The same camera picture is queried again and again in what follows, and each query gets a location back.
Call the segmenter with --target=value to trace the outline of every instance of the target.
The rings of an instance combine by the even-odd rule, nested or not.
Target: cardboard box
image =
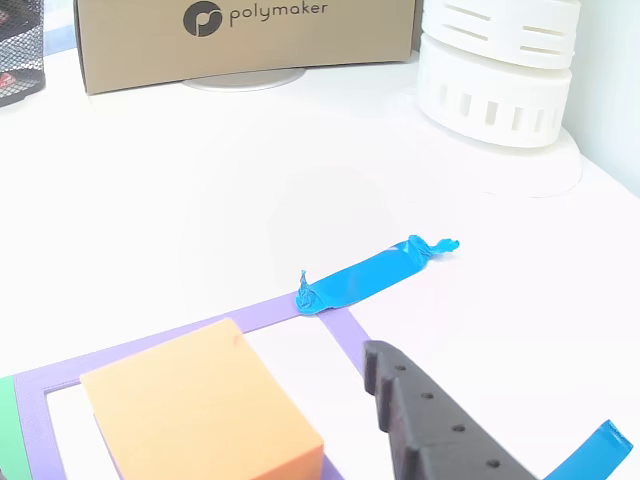
[[[406,60],[415,0],[76,0],[87,92]]]

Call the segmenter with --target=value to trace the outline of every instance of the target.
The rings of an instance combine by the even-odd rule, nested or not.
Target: white table
[[[553,198],[461,188],[451,135],[408,106],[415,64],[90,98],[75,51],[46,67],[44,92],[0,110],[0,376],[290,292],[302,268],[318,279],[416,233],[461,247],[352,307],[371,337],[539,477],[607,418],[640,442],[640,201],[592,163]],[[632,452],[611,478],[639,476]]]

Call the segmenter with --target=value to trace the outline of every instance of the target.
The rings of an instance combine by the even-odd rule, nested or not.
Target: blue tape
[[[327,308],[346,307],[418,273],[433,255],[453,252],[460,242],[440,240],[430,247],[417,235],[364,262],[309,285],[302,272],[296,304],[300,313],[314,315]]]
[[[546,480],[605,480],[632,449],[631,442],[607,420]]]

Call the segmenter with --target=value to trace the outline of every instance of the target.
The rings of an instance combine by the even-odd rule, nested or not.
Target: orange cube
[[[127,480],[320,480],[322,438],[231,320],[81,381]]]

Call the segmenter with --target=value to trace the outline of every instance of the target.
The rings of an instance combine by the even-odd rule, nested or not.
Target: purple frame
[[[224,315],[16,375],[15,392],[32,480],[66,480],[49,416],[46,399],[48,394],[79,385],[80,375],[211,325],[223,318],[232,318],[244,333],[249,333],[298,317],[300,313],[295,304],[295,296],[295,292],[290,293]],[[369,337],[355,317],[346,308],[327,310],[319,313],[318,317],[362,374],[362,344]],[[327,457],[322,480],[343,480]]]

